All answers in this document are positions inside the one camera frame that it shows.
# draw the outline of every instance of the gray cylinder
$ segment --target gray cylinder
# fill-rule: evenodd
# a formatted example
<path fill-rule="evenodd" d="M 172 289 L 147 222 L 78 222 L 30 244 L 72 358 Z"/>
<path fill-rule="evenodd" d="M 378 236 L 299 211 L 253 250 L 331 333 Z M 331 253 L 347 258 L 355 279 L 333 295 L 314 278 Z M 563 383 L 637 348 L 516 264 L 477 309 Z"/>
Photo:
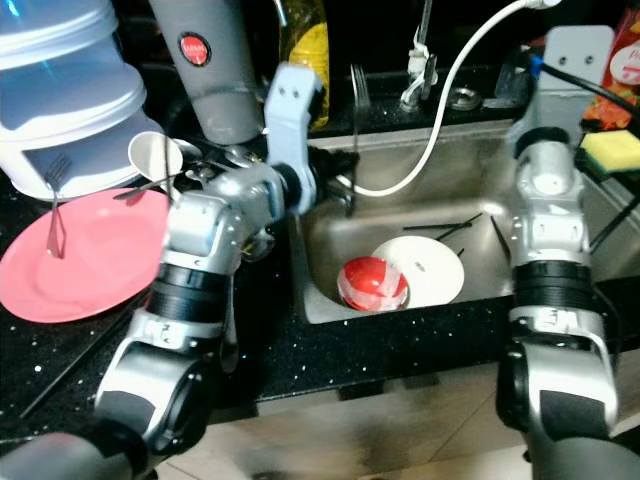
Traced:
<path fill-rule="evenodd" d="M 123 452 L 103 450 L 69 433 L 43 435 L 0 459 L 0 480 L 133 478 L 133 470 Z"/>
<path fill-rule="evenodd" d="M 527 150 L 533 186 L 545 195 L 563 195 L 573 188 L 573 154 L 561 142 L 539 142 Z"/>
<path fill-rule="evenodd" d="M 223 145 L 258 135 L 262 116 L 239 0 L 149 3 L 204 135 Z"/>

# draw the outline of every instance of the faucet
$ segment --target faucet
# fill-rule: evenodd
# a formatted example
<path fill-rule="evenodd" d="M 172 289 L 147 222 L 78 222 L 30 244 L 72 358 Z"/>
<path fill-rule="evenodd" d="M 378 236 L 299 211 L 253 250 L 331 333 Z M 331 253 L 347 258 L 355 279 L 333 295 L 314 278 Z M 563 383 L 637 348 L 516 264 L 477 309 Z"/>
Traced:
<path fill-rule="evenodd" d="M 400 96 L 400 105 L 407 111 L 417 109 L 421 101 L 427 100 L 431 86 L 438 81 L 437 56 L 429 53 L 426 45 L 432 6 L 433 0 L 425 0 L 420 25 L 413 36 L 413 48 L 409 50 L 407 72 L 410 84 Z"/>

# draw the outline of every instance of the white cup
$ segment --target white cup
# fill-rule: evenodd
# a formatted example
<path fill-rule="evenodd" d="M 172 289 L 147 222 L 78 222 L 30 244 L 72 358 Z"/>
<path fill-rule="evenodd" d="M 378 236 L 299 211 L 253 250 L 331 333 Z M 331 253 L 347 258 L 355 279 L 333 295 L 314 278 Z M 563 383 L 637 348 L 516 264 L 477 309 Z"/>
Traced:
<path fill-rule="evenodd" d="M 167 142 L 169 171 L 165 170 L 165 142 Z M 141 132 L 129 142 L 129 162 L 151 181 L 161 180 L 182 170 L 183 152 L 201 156 L 200 150 L 183 140 L 174 140 L 160 132 Z"/>

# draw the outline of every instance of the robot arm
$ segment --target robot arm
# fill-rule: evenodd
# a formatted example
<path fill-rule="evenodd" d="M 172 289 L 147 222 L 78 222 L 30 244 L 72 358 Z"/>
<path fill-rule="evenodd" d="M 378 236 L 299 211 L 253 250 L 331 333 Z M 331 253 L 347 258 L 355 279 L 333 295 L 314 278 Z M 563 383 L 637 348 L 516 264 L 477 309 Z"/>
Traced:
<path fill-rule="evenodd" d="M 608 43 L 588 45 L 598 35 Z M 556 29 L 545 58 L 585 44 L 606 58 L 610 36 L 602 27 Z M 599 79 L 600 72 L 591 74 Z M 529 128 L 515 145 L 521 202 L 513 223 L 515 305 L 497 410 L 505 425 L 523 433 L 535 480 L 640 478 L 640 459 L 610 441 L 618 397 L 594 301 L 583 182 L 571 146 L 576 135 L 564 128 L 578 124 L 589 98 L 576 101 L 567 95 L 572 86 L 549 85 L 540 78 L 527 114 L 512 129 Z"/>
<path fill-rule="evenodd" d="M 144 478 L 204 434 L 233 328 L 232 278 L 265 227 L 316 201 L 309 166 L 309 108 L 321 91 L 312 70 L 283 65 L 265 116 L 267 165 L 221 175 L 171 207 L 158 275 L 135 311 L 96 396 L 94 425 L 39 437 L 0 461 L 0 480 Z"/>

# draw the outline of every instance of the white hose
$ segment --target white hose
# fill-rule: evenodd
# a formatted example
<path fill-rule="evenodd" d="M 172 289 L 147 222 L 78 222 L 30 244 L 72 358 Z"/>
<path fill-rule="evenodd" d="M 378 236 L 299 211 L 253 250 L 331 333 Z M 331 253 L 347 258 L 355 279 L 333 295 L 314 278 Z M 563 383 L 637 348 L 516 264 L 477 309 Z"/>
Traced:
<path fill-rule="evenodd" d="M 356 185 L 354 190 L 357 194 L 363 195 L 365 197 L 387 197 L 389 195 L 393 195 L 394 193 L 399 192 L 404 187 L 409 185 L 422 171 L 424 166 L 427 164 L 427 160 L 431 156 L 431 152 L 433 152 L 433 147 L 436 145 L 436 140 L 438 139 L 438 134 L 440 133 L 440 127 L 442 126 L 442 118 L 444 117 L 444 110 L 447 106 L 447 99 L 449 98 L 449 91 L 451 90 L 451 85 L 453 84 L 453 79 L 455 78 L 458 70 L 460 69 L 460 65 L 467 58 L 469 52 L 476 44 L 480 41 L 482 37 L 484 37 L 489 30 L 495 27 L 502 20 L 507 18 L 509 15 L 522 10 L 523 8 L 536 8 L 535 5 L 539 3 L 536 0 L 516 0 L 513 3 L 510 3 L 502 10 L 493 15 L 489 20 L 487 20 L 469 39 L 469 41 L 462 47 L 462 50 L 456 57 L 456 60 L 453 62 L 451 66 L 451 70 L 449 70 L 449 75 L 444 82 L 444 86 L 442 87 L 442 94 L 440 95 L 440 102 L 438 103 L 438 110 L 436 112 L 436 119 L 433 124 L 433 129 L 431 130 L 431 135 L 429 136 L 429 142 L 427 143 L 420 160 L 416 163 L 413 170 L 409 172 L 409 174 L 400 180 L 398 183 L 393 185 L 392 187 L 384 188 L 382 190 L 369 190 L 368 188 L 361 187 L 360 185 Z M 340 175 L 338 181 L 344 185 L 345 187 L 351 188 L 351 181 L 343 175 Z"/>

